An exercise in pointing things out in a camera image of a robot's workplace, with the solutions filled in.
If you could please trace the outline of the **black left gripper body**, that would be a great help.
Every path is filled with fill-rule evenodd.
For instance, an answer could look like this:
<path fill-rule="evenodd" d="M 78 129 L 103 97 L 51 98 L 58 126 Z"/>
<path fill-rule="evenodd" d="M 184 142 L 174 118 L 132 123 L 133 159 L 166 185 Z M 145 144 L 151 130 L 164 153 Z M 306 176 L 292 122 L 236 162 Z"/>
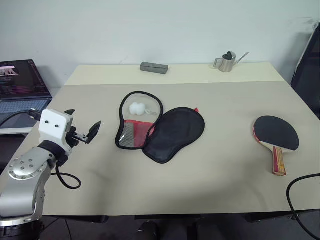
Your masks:
<path fill-rule="evenodd" d="M 78 134 L 76 130 L 76 127 L 72 126 L 66 134 L 66 143 L 70 146 L 71 149 L 76 147 L 80 142 L 83 142 L 85 144 L 90 143 L 90 139 L 88 136 Z"/>

